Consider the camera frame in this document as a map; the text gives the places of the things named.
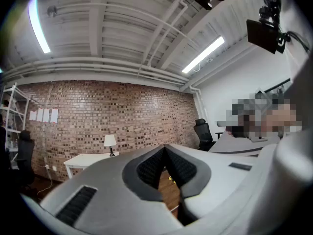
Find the white paper sheet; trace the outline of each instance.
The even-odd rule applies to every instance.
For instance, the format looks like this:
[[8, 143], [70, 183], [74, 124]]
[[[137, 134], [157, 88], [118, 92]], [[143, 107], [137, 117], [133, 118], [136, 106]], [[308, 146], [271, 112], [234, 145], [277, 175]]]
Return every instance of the white paper sheet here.
[[52, 109], [50, 123], [58, 122], [58, 112], [59, 109]]
[[44, 119], [43, 119], [44, 123], [49, 123], [49, 113], [50, 109], [44, 109]]
[[43, 114], [44, 114], [43, 108], [39, 108], [37, 113], [37, 121], [39, 122], [43, 121]]
[[36, 115], [37, 115], [37, 112], [30, 111], [30, 113], [29, 113], [29, 120], [36, 121]]

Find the table lamp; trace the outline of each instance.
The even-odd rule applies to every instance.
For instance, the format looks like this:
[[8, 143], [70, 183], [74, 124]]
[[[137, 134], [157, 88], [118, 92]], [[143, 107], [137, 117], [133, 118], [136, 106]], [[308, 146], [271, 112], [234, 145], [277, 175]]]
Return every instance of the table lamp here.
[[116, 145], [116, 140], [113, 134], [111, 135], [105, 135], [104, 137], [104, 146], [109, 146], [110, 147], [110, 157], [114, 157], [115, 155], [113, 154], [112, 146]]

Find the linear ceiling light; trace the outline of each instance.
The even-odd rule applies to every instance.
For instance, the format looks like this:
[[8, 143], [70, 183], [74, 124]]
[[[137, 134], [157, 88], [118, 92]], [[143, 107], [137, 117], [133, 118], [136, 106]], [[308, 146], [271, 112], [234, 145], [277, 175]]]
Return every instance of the linear ceiling light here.
[[44, 53], [51, 52], [47, 41], [45, 40], [45, 36], [43, 33], [43, 29], [41, 28], [39, 15], [38, 15], [38, 8], [37, 8], [37, 0], [31, 0], [28, 4], [28, 13], [31, 25], [33, 27], [34, 33], [36, 38], [40, 44], [41, 49]]
[[215, 51], [218, 47], [220, 47], [224, 43], [224, 38], [219, 37], [215, 40], [208, 48], [206, 48], [199, 56], [197, 56], [185, 69], [182, 70], [183, 73], [188, 73], [193, 67], [195, 67], [198, 63], [200, 63], [204, 58], [210, 55], [213, 51]]

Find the chair headrest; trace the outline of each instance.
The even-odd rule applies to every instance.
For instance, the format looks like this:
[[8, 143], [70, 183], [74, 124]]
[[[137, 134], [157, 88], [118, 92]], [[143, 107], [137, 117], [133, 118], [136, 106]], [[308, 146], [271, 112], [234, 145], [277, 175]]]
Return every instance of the chair headrest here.
[[205, 124], [205, 120], [203, 118], [197, 119], [196, 121], [196, 125], [202, 125]]
[[21, 131], [20, 133], [20, 140], [24, 140], [24, 141], [31, 141], [30, 139], [30, 131]]

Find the white lampshade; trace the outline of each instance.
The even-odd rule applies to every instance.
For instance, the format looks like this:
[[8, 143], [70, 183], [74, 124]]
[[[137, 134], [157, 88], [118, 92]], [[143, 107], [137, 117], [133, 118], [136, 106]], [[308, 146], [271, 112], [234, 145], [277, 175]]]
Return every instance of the white lampshade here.
[[104, 137], [104, 146], [113, 146], [116, 145], [116, 140], [113, 134], [106, 135]]

